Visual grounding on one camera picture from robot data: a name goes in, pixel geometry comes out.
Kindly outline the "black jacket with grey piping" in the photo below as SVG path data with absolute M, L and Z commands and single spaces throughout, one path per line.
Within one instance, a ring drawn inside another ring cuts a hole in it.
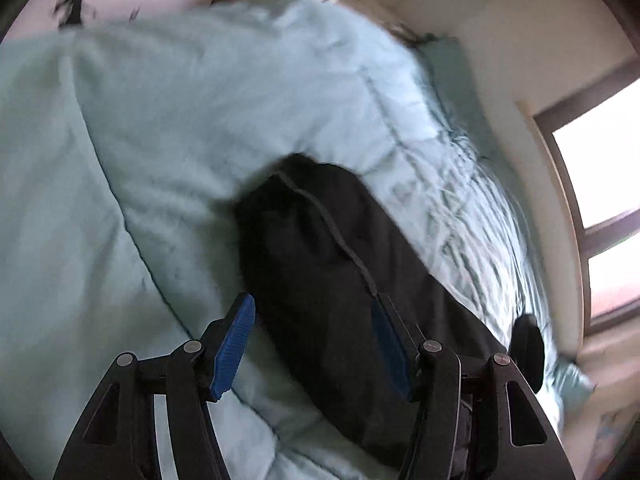
M 235 207 L 240 268 L 262 327 L 296 382 L 349 441 L 399 468 L 416 406 L 394 387 L 372 325 L 382 292 L 460 356 L 503 344 L 427 271 L 351 172 L 294 154 Z

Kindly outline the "cream padded bed headboard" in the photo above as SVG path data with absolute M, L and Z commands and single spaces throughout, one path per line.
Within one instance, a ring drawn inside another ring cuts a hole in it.
M 558 168 L 523 103 L 506 96 L 483 96 L 480 102 L 492 135 L 520 178 L 534 220 L 556 345 L 564 356 L 574 359 L 584 342 L 584 282 Z

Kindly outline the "teal pillow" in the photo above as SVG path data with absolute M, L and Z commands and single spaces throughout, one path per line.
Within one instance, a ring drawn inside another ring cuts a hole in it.
M 428 79 L 448 122 L 464 131 L 484 158 L 504 160 L 480 104 L 471 66 L 460 41 L 429 34 L 422 38 L 416 50 L 424 59 Z

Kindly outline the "bright window with dark frame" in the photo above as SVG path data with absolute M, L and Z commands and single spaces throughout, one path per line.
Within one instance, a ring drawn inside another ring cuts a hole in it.
M 576 235 L 585 333 L 639 314 L 639 61 L 534 116 Z

